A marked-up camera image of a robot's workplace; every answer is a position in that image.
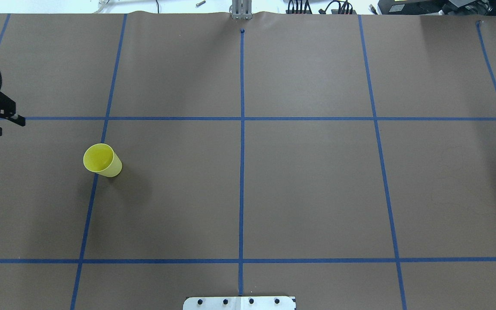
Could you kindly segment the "yellow plastic cup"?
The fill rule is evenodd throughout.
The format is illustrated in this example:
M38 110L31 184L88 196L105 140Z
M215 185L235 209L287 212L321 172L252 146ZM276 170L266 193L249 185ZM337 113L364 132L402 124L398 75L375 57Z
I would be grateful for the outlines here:
M84 167L93 173L114 178L122 171L122 161L107 144L97 143L89 147L83 155Z

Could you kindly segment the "white pedestal column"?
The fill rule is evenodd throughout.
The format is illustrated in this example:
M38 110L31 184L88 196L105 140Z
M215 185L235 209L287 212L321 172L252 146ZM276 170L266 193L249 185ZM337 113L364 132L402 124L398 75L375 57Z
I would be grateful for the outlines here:
M295 310L297 303L290 296L192 297L183 303L183 310Z

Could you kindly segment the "aluminium frame post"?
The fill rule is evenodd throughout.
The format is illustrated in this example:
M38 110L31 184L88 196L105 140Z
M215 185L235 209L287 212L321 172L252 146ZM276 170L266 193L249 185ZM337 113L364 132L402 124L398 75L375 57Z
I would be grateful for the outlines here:
M252 0L232 0L229 12L234 20L252 19Z

